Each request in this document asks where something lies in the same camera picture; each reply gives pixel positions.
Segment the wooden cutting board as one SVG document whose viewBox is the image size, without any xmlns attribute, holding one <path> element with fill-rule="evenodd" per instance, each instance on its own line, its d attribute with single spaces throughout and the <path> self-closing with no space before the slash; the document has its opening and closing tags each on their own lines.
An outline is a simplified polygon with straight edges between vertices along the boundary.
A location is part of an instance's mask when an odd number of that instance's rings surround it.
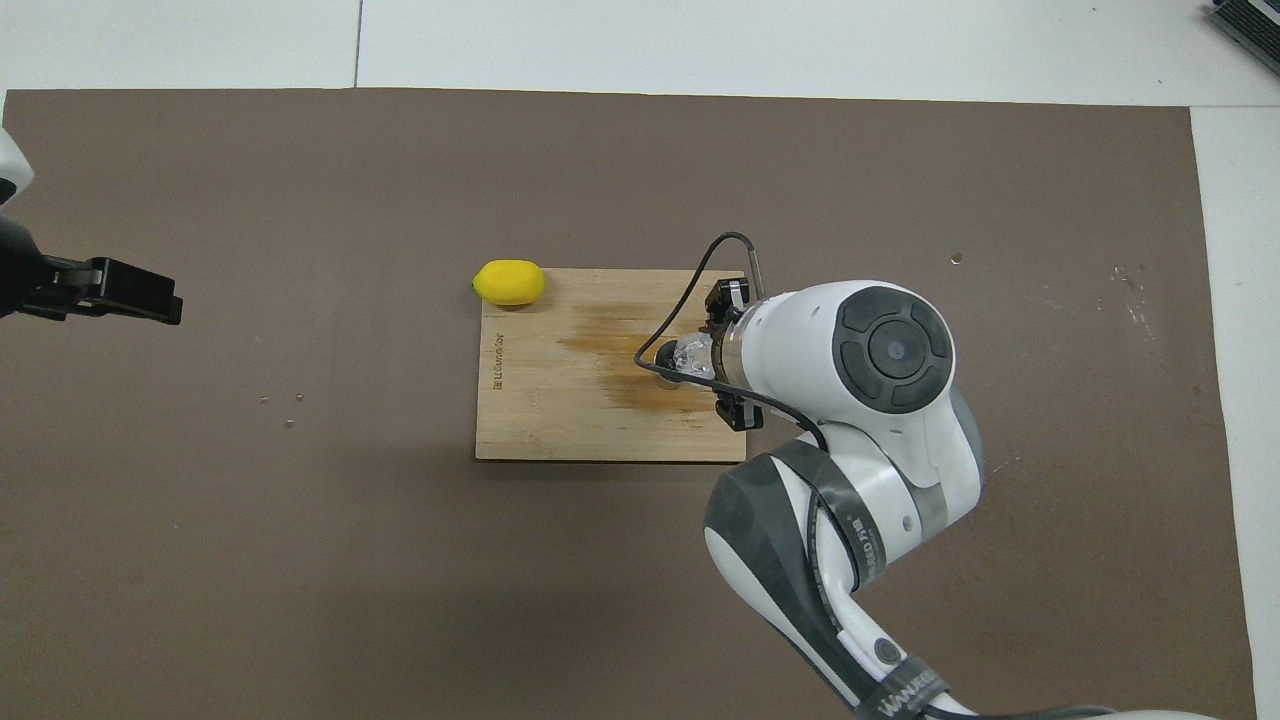
<svg viewBox="0 0 1280 720">
<path fill-rule="evenodd" d="M 742 433 L 698 386 L 634 363 L 690 274 L 549 268 L 521 309 L 483 306 L 475 455 L 480 460 L 736 464 Z"/>
</svg>

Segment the yellow lemon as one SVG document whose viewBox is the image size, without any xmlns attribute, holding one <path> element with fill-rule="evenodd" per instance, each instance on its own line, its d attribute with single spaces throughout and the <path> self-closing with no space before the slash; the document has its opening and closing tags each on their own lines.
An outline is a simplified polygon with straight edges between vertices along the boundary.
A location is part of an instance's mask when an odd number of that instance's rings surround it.
<svg viewBox="0 0 1280 720">
<path fill-rule="evenodd" d="M 485 263 L 472 278 L 474 292 L 499 307 L 536 302 L 545 291 L 545 272 L 525 259 L 495 259 Z"/>
</svg>

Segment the brown table mat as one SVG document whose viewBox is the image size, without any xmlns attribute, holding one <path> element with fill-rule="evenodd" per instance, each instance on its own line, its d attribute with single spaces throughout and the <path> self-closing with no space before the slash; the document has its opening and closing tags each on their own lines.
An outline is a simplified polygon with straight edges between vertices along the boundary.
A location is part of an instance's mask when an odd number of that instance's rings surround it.
<svg viewBox="0 0 1280 720">
<path fill-rule="evenodd" d="M 3 123 L 38 246 L 186 307 L 0 322 L 0 720 L 849 720 L 716 570 L 718 468 L 474 457 L 476 269 L 690 274 L 726 231 L 773 292 L 884 279 L 952 327 L 980 506 L 860 596 L 909 653 L 983 714 L 1254 720 L 1187 109 L 13 91 Z"/>
</svg>

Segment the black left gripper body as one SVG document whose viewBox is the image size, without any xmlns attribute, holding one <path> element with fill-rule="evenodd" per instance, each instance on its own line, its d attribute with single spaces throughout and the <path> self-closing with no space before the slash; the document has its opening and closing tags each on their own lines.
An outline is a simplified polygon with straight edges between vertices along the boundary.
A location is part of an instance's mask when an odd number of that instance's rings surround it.
<svg viewBox="0 0 1280 720">
<path fill-rule="evenodd" d="M 0 319 L 83 315 L 91 264 L 44 255 L 19 222 L 0 215 Z"/>
</svg>

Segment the steel double jigger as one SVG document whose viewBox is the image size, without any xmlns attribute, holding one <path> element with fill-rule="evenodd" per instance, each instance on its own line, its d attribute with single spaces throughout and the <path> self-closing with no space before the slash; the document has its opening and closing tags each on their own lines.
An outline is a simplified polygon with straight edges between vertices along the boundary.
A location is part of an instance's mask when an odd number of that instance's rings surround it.
<svg viewBox="0 0 1280 720">
<path fill-rule="evenodd" d="M 659 383 L 664 388 L 675 388 L 689 383 L 689 378 L 701 379 L 698 369 L 695 340 L 681 338 L 666 341 L 655 352 Z"/>
</svg>

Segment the grey ribbed device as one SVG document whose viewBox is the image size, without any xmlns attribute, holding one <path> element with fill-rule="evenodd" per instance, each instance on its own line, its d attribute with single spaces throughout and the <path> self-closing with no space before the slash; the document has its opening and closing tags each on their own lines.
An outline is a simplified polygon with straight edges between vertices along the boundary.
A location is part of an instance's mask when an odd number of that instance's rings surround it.
<svg viewBox="0 0 1280 720">
<path fill-rule="evenodd" d="M 1210 24 L 1280 77 L 1280 0 L 1210 0 Z"/>
</svg>

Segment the clear plastic cup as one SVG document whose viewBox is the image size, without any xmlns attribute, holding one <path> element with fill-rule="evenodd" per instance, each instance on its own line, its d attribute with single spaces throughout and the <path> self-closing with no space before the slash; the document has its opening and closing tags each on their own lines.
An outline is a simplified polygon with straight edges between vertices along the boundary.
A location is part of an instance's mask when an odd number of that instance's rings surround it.
<svg viewBox="0 0 1280 720">
<path fill-rule="evenodd" d="M 704 380 L 717 378 L 713 357 L 714 340 L 708 333 L 687 333 L 669 345 L 669 365 L 676 373 Z"/>
</svg>

